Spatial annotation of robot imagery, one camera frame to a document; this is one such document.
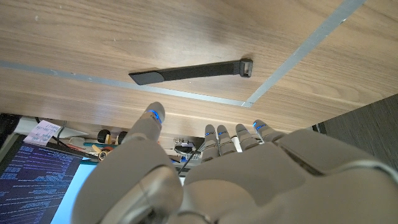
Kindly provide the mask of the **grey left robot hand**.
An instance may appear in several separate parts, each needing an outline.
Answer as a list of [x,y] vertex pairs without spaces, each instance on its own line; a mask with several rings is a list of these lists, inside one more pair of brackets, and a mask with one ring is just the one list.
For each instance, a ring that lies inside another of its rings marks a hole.
[[324,134],[261,120],[205,128],[201,163],[180,180],[158,144],[164,107],[151,103],[81,187],[72,223],[396,223],[397,172]]

